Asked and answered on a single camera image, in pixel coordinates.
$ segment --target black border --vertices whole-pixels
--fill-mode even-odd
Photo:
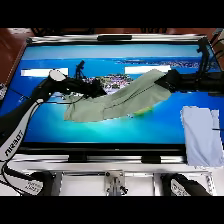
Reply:
[[[49,46],[49,45],[117,45],[117,44],[170,44],[170,45],[198,45],[196,41],[73,41],[73,42],[56,42],[56,43],[42,43],[42,44],[27,44],[23,53],[20,56],[22,58],[26,47],[35,47],[35,46]],[[14,69],[14,73],[17,70],[19,62]],[[13,77],[11,78],[8,86],[11,85]],[[25,154],[64,154],[72,152],[114,152],[119,150],[119,152],[151,152],[153,155],[186,155],[185,144],[143,144],[143,143],[56,143],[56,142],[23,142],[18,150],[18,153]]]

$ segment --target light blue cloth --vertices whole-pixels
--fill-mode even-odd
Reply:
[[[190,166],[220,167],[224,165],[219,130],[219,110],[183,107],[187,161]]]

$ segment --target metal bracket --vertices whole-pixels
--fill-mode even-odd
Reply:
[[[122,170],[105,172],[105,192],[107,196],[122,196],[127,194],[125,174]]]

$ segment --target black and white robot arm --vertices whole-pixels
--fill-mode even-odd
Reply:
[[[18,192],[38,195],[43,189],[42,181],[9,169],[7,163],[22,143],[30,118],[54,92],[76,92],[92,98],[106,94],[97,80],[86,83],[81,78],[69,78],[57,70],[51,70],[48,78],[33,90],[30,98],[15,110],[0,117],[0,182]]]

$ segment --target blue water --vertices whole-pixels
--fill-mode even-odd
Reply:
[[[87,77],[106,76],[108,74],[124,73],[125,66],[137,66],[133,61],[143,60],[142,64],[164,61],[198,62],[200,57],[164,58],[124,58],[124,59],[85,59],[83,73]],[[22,77],[22,69],[37,68],[69,68],[69,76],[75,74],[76,65],[82,59],[35,59],[21,60],[10,87],[25,96],[30,96],[32,90],[44,79],[37,77]],[[198,68],[171,66],[180,73],[190,74]],[[51,98],[50,101],[60,101],[60,98]],[[0,115],[4,115],[21,103],[21,96],[8,91]],[[180,111],[183,106],[208,107],[220,110],[220,126],[224,127],[224,99],[209,97],[207,93],[174,93],[171,97],[160,102],[152,110],[142,116],[128,116],[105,120],[101,122],[78,123],[64,121],[66,105],[43,104],[32,117],[25,142],[97,142],[97,143],[158,143],[184,144],[184,130],[180,120]]]

